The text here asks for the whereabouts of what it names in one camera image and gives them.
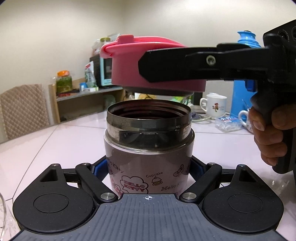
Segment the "person's right hand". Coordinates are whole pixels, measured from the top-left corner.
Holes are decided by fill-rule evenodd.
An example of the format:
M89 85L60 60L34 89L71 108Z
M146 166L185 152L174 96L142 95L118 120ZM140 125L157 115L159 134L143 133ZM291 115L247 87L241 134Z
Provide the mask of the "person's right hand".
M287 105L274 110L270 125L255 108L250 109L248 117L262 160L269 166L275 166L278 158L287 153L287 146L283 143L283 131L295 128L295 105Z

